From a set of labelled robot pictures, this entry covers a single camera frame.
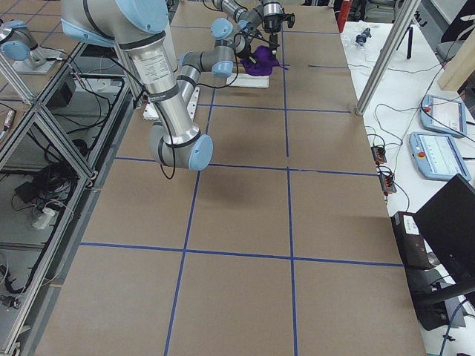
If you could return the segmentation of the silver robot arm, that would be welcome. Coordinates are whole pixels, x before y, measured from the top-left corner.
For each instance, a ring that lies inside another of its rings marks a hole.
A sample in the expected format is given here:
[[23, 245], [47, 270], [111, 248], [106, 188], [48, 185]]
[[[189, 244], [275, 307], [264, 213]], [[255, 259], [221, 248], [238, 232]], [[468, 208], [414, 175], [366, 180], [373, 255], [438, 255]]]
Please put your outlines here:
[[160, 122], [153, 124], [149, 148], [161, 165], [202, 171], [212, 159], [213, 141], [201, 133], [187, 105], [202, 72], [229, 76], [235, 54], [246, 48], [235, 37], [231, 23], [213, 29], [214, 49], [187, 53], [178, 65], [166, 51], [168, 8], [165, 1], [62, 1], [62, 29], [79, 42], [118, 47], [138, 73], [138, 82], [156, 108]]
[[270, 58], [276, 59], [278, 33], [285, 21], [289, 27], [295, 22], [293, 13], [286, 14], [279, 1], [258, 1], [253, 8], [248, 8], [238, 1], [211, 1], [215, 11], [224, 12], [230, 16], [237, 25], [237, 30], [231, 35], [235, 45], [235, 52], [240, 59], [249, 59], [252, 63], [254, 52], [251, 43], [259, 39], [268, 44]]

